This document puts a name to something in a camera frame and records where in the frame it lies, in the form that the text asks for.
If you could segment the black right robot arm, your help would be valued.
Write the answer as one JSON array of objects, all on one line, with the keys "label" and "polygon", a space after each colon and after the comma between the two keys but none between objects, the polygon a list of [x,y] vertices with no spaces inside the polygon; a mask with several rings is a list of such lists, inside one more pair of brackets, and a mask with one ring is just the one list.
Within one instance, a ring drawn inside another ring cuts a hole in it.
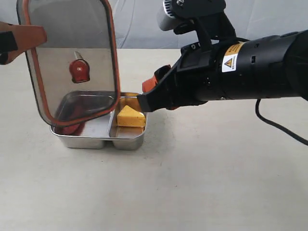
[{"label": "black right robot arm", "polygon": [[144,112],[208,101],[308,97],[308,33],[185,46],[155,86],[137,97]]}]

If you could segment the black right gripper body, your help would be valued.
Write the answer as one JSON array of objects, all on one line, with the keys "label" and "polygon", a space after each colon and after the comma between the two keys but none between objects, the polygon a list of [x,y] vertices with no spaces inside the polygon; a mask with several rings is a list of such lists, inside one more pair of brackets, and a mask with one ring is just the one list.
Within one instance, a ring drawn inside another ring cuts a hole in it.
[{"label": "black right gripper body", "polygon": [[173,106],[197,106],[225,97],[221,83],[224,51],[218,43],[205,51],[199,43],[181,48],[181,56],[168,74]]}]

